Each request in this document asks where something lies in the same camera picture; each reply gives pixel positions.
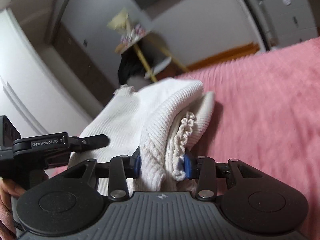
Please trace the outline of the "person's left hand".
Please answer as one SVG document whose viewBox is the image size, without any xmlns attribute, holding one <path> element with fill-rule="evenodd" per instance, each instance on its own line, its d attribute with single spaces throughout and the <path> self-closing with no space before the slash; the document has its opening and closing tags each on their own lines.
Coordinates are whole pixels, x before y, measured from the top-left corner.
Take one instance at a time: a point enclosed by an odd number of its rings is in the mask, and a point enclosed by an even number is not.
<svg viewBox="0 0 320 240">
<path fill-rule="evenodd" d="M 11 197 L 19 198 L 25 193 L 20 185 L 10 179 L 1 178 L 1 202 L 0 202 L 0 217 L 1 217 L 1 239 L 14 240 L 16 239 L 15 226 L 12 216 Z"/>
</svg>

